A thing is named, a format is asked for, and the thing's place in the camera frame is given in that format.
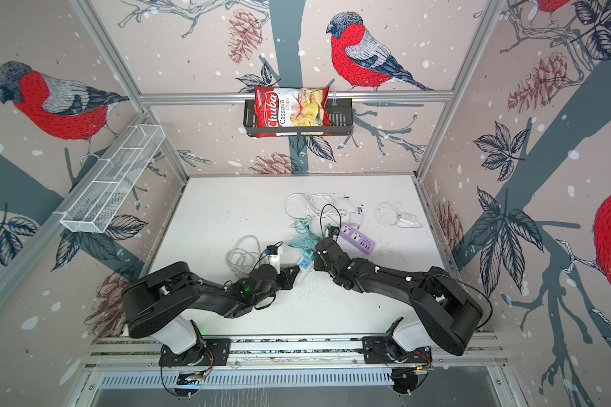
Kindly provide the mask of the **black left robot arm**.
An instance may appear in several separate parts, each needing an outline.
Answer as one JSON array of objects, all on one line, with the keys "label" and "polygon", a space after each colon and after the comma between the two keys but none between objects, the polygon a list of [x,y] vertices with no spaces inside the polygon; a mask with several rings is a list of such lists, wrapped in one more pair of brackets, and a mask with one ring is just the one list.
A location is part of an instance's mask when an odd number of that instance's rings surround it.
[{"label": "black left robot arm", "polygon": [[277,293],[294,287],[299,266],[276,269],[262,264],[234,283],[208,281],[179,261],[129,284],[122,305],[129,337],[152,337],[174,354],[184,354],[204,343],[185,310],[203,310],[237,319],[273,303]]}]

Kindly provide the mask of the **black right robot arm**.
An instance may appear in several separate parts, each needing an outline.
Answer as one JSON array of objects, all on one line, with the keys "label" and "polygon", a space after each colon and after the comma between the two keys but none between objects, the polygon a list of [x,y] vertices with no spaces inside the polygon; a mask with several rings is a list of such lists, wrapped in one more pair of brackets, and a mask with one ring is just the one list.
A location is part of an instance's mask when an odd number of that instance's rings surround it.
[{"label": "black right robot arm", "polygon": [[349,291],[375,293],[412,306],[434,344],[455,356],[463,355],[484,312],[458,281],[433,266],[426,272],[405,272],[351,259],[328,237],[315,248],[315,270]]}]

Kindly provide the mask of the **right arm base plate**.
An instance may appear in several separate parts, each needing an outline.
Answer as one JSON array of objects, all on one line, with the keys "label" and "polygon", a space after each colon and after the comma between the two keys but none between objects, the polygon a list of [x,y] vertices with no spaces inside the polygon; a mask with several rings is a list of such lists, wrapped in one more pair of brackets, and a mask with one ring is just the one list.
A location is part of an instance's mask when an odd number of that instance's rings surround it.
[{"label": "right arm base plate", "polygon": [[403,349],[397,342],[387,336],[367,336],[362,338],[362,354],[368,365],[380,364],[423,364],[432,361],[431,348],[422,347],[412,351]]}]

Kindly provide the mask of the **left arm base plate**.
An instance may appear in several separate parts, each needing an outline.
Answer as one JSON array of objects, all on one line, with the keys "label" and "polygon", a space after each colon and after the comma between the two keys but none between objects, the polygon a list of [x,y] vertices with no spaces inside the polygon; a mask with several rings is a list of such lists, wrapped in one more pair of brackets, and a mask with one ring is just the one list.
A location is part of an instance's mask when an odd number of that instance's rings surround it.
[{"label": "left arm base plate", "polygon": [[230,338],[206,338],[181,354],[174,354],[165,344],[161,348],[162,367],[225,366],[229,357]]}]

